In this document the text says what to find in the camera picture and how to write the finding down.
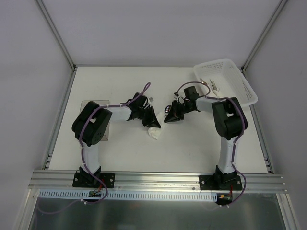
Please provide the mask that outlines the white paper napkin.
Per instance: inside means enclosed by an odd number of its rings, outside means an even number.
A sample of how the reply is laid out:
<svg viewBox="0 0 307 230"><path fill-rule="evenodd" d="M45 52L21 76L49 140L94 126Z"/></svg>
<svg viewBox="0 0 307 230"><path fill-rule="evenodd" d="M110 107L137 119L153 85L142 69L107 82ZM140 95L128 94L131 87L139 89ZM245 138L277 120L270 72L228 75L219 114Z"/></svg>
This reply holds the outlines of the white paper napkin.
<svg viewBox="0 0 307 230"><path fill-rule="evenodd" d="M157 128L157 127L151 127L148 129L148 135L153 138L154 140L158 140L164 130L164 127L165 127L165 122L164 122L164 119L165 119L165 113L164 112L159 112L157 114L157 120L161 126L161 128Z"/></svg>

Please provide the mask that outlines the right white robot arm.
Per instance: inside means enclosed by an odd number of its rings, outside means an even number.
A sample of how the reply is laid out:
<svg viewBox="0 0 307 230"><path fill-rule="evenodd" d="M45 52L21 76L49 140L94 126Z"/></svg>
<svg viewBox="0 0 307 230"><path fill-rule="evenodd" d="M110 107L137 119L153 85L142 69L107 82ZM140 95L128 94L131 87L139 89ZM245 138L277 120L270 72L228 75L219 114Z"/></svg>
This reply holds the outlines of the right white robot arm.
<svg viewBox="0 0 307 230"><path fill-rule="evenodd" d="M184 89L185 98L175 99L165 108L165 123L184 119L184 114L207 111L213 115L215 129L221 137L220 157L212 175L200 175L201 190L241 191L242 183L236 167L239 139L248 127L247 119L236 97L200 96L194 86Z"/></svg>

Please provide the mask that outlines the black handled steel spoon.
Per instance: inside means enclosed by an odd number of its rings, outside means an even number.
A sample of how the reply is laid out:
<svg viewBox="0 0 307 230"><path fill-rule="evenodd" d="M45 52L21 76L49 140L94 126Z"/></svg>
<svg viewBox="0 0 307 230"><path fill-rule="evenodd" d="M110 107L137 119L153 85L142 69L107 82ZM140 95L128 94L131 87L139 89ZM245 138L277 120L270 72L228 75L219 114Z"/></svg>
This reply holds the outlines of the black handled steel spoon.
<svg viewBox="0 0 307 230"><path fill-rule="evenodd" d="M168 114L170 113L171 111L171 105L167 105L164 109L164 114L165 116L168 116Z"/></svg>

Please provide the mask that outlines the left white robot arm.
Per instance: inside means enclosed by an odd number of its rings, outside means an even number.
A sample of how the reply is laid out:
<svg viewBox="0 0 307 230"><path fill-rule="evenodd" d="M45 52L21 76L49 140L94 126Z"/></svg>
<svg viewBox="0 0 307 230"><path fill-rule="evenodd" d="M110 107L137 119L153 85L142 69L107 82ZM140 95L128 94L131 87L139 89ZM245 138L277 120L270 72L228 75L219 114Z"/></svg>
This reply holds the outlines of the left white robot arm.
<svg viewBox="0 0 307 230"><path fill-rule="evenodd" d="M99 142L111 121L139 119L147 128L161 128L154 108L141 93L119 105L102 105L89 101L72 124L72 131L82 148L80 177L90 187L100 183Z"/></svg>

